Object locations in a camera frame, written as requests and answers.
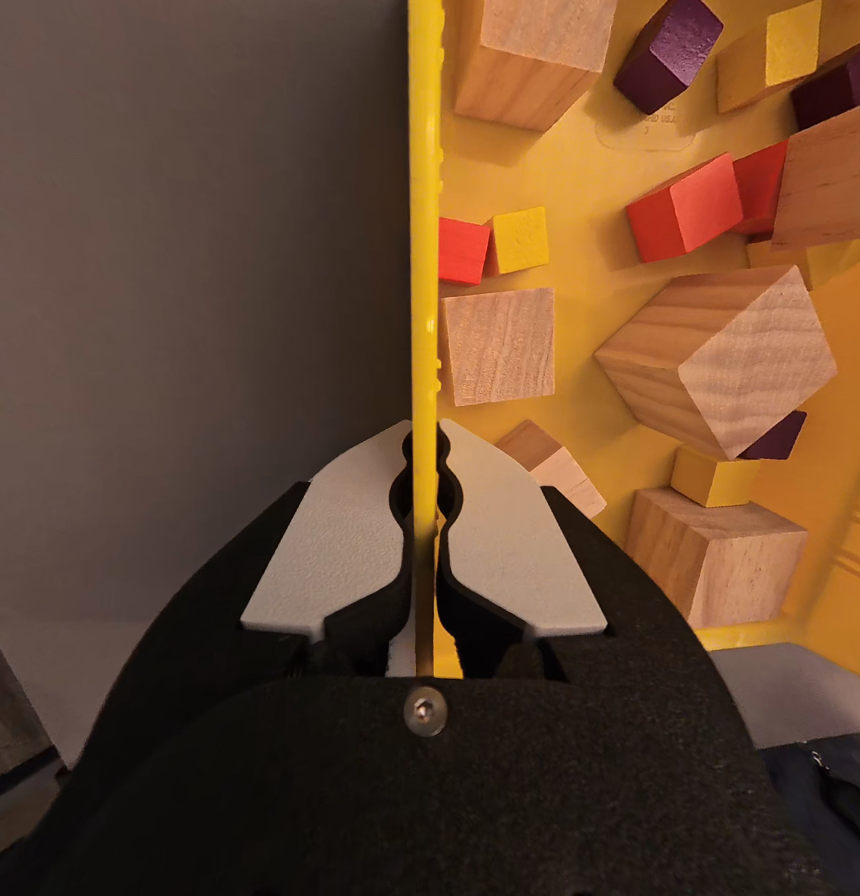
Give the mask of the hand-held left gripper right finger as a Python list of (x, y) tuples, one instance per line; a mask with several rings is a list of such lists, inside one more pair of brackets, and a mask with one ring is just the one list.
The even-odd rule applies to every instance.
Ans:
[(441, 562), (452, 585), (533, 638), (603, 633), (606, 618), (536, 479), (511, 456), (439, 425)]

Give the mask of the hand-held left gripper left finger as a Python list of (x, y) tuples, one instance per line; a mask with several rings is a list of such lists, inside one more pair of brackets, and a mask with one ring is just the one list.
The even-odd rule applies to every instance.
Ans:
[(321, 641), (334, 613), (395, 581), (412, 546), (409, 516), (392, 502), (411, 431), (402, 420), (310, 479), (240, 617), (245, 629)]

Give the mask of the pile of wooden cubes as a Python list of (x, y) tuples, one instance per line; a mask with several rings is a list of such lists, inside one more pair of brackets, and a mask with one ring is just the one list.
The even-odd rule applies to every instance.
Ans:
[[(598, 81), (618, 2), (460, 2), (452, 112), (545, 133)], [(660, 2), (613, 72), (633, 133), (667, 113), (713, 61), (731, 116), (788, 93), (819, 60), (821, 2)], [(808, 244), (860, 241), (860, 106), (744, 156), (723, 152), (625, 206), (642, 264), (729, 234), (747, 263), (674, 276), (593, 353), (641, 426), (676, 439), (670, 483), (637, 490), (623, 548), (699, 631), (782, 614), (808, 532), (753, 501), (787, 461), (804, 403), (838, 374), (804, 275)], [(543, 206), (499, 212), (484, 280), (550, 263)], [(443, 391), (465, 408), (556, 391), (556, 292), (441, 296)]]

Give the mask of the yellow plastic box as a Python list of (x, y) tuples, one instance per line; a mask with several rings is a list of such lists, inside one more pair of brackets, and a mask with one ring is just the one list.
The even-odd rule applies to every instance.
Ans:
[[(613, 72), (660, 2), (618, 2), (598, 81), (550, 130), (533, 133), (452, 112), (460, 2), (444, 2), (441, 165), (444, 217), (486, 222), (543, 206), (550, 263), (440, 287), (441, 296), (552, 287), (556, 292), (556, 391), (539, 399), (458, 408), (442, 392), (439, 414), (489, 442), (534, 420), (563, 444), (606, 500), (595, 523), (624, 546), (637, 490), (670, 483), (676, 439), (637, 423), (593, 353), (674, 276), (732, 271), (747, 263), (729, 234), (697, 251), (642, 264), (625, 206), (652, 186), (723, 152), (744, 156), (782, 140), (793, 117), (782, 94), (731, 116), (715, 108), (713, 61), (638, 139), (633, 106)], [(813, 293), (838, 374), (804, 403), (793, 453), (768, 462), (753, 501), (808, 532), (804, 554), (769, 623), (708, 629), (708, 650), (796, 642), (860, 675), (860, 263)]]

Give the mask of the dark cloth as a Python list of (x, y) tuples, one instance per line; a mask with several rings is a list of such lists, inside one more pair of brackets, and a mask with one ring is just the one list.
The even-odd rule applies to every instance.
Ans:
[(860, 894), (860, 733), (777, 745), (759, 755), (825, 877), (846, 894)]

